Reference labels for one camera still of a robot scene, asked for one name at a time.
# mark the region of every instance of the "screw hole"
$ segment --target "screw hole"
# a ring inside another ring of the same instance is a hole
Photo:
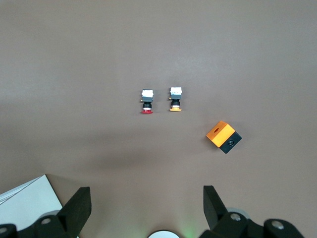
[[[43,219],[42,221],[41,221],[41,224],[42,225],[45,225],[45,224],[48,224],[48,223],[50,223],[51,222],[51,219],[50,218],[45,218],[45,219]]]
[[[229,140],[229,141],[228,141],[228,145],[229,145],[229,146],[233,146],[233,145],[234,145],[234,141],[233,141],[233,140]]]
[[[0,228],[0,234],[5,233],[8,230],[7,227],[1,227]]]

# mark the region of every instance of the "orange block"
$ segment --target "orange block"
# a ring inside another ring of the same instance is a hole
[[[234,132],[235,130],[228,123],[220,121],[206,136],[220,147]]]

